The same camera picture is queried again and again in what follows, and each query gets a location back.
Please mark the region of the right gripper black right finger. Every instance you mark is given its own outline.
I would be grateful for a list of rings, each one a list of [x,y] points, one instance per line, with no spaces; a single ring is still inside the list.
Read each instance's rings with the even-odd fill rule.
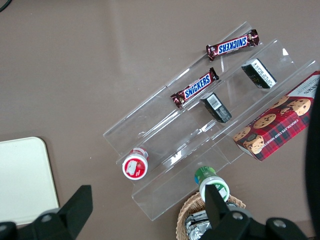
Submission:
[[[246,240],[249,236],[250,218],[230,210],[214,185],[205,186],[205,211],[211,225],[204,233],[206,240]]]

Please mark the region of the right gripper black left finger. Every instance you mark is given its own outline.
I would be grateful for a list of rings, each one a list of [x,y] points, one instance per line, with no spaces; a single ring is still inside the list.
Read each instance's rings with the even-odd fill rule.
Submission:
[[[92,187],[82,185],[57,212],[39,216],[33,223],[37,240],[75,240],[93,211]]]

